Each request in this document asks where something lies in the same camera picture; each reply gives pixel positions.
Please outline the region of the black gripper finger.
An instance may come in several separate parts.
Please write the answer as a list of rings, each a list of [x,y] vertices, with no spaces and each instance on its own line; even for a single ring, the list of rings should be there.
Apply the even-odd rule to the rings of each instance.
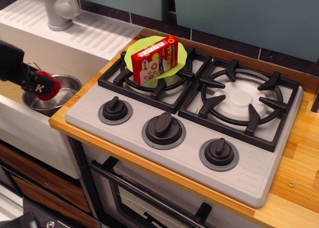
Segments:
[[[21,87],[36,96],[56,96],[56,79],[44,71],[30,72]]]

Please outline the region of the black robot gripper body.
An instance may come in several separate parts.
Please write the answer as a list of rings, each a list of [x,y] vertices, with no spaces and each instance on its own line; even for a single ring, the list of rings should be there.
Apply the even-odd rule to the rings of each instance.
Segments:
[[[27,85],[30,68],[23,62],[24,51],[0,41],[0,80],[10,81],[18,85]]]

